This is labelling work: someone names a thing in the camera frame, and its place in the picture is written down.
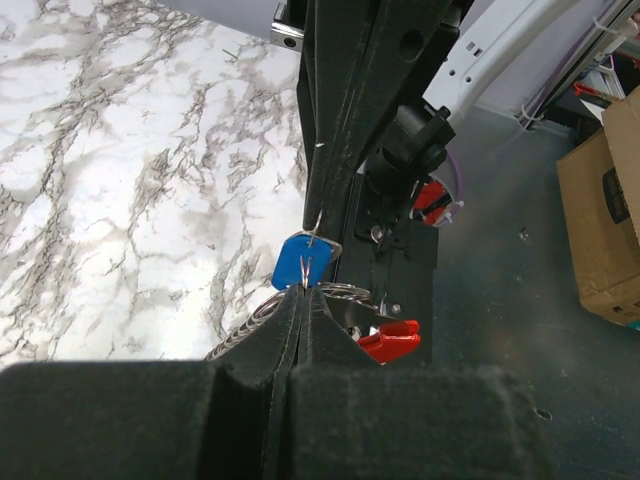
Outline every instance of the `key ring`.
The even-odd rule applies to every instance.
[[[352,302],[359,303],[369,308],[366,302],[371,298],[371,293],[364,288],[355,287],[347,283],[331,283],[324,282],[319,285],[322,292],[327,297],[333,297],[343,300],[350,300]],[[280,302],[284,298],[286,290],[275,293],[262,302],[258,308],[255,309],[253,315],[249,317],[249,320],[233,330],[227,337],[220,342],[209,354],[204,358],[205,360],[213,360],[218,358],[223,353],[228,352],[238,343],[240,343],[246,336],[254,332],[260,325],[262,325],[273,313],[276,311]]]

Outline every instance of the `red clip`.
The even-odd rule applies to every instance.
[[[358,345],[378,363],[388,363],[418,348],[419,331],[420,324],[415,320],[385,323],[375,335],[358,340]]]
[[[585,85],[584,83],[576,82],[573,84],[573,88],[575,89],[576,95],[587,93],[589,95],[595,95],[596,97],[602,97],[602,94],[598,90]]]

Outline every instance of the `white marble surface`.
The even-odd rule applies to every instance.
[[[297,55],[143,0],[0,32],[0,367],[204,357],[301,226]]]

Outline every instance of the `gray floor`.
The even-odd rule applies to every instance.
[[[440,237],[434,361],[528,383],[561,479],[640,478],[640,332],[578,301],[555,162],[566,137],[474,111],[452,143],[466,205]]]

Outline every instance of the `metal bracket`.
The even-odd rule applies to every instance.
[[[400,310],[391,307],[391,316],[418,321],[422,342],[414,360],[420,358],[428,363],[431,359],[433,270],[437,262],[438,230],[412,221],[408,225],[409,231],[398,240],[400,245],[393,245],[394,248],[380,257],[376,255],[374,241],[367,238],[362,229],[356,228],[362,221],[359,213],[364,211],[366,215],[367,210],[366,203],[361,205],[366,197],[363,190],[369,188],[365,175],[356,174],[352,187],[343,236],[344,250],[335,278],[328,280],[370,290],[371,304],[382,307],[379,313],[384,313],[387,306],[401,306]],[[353,314],[354,326],[359,326],[361,331],[364,327],[363,333],[366,334],[369,324],[360,313]]]
[[[276,13],[271,22],[270,41],[273,45],[302,51],[302,40],[304,38],[304,30],[293,27],[285,22],[286,4],[279,3]]]
[[[364,182],[357,207],[354,234],[362,240],[378,244],[380,239],[376,238],[377,234],[382,236],[383,233],[379,229],[383,224],[395,226],[398,223],[402,213],[400,212],[401,205],[402,202],[394,202],[390,198],[383,199],[376,196],[368,182]],[[392,245],[395,248],[405,248],[407,246],[406,236],[397,236]]]

